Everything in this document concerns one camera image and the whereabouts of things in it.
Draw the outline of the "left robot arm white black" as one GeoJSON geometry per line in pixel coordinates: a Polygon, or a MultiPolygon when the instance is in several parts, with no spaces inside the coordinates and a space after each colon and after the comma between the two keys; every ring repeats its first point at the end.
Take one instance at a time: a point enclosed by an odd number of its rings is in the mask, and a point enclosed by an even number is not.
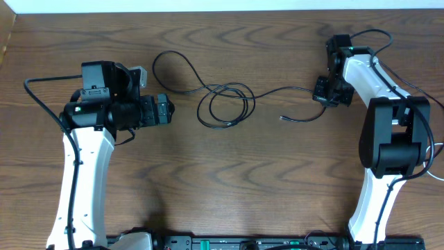
{"type": "Polygon", "coordinates": [[[65,167],[57,216],[47,249],[104,248],[105,190],[117,131],[168,124],[174,105],[165,94],[142,96],[148,72],[118,62],[81,65],[83,86],[60,113],[65,167]]]}

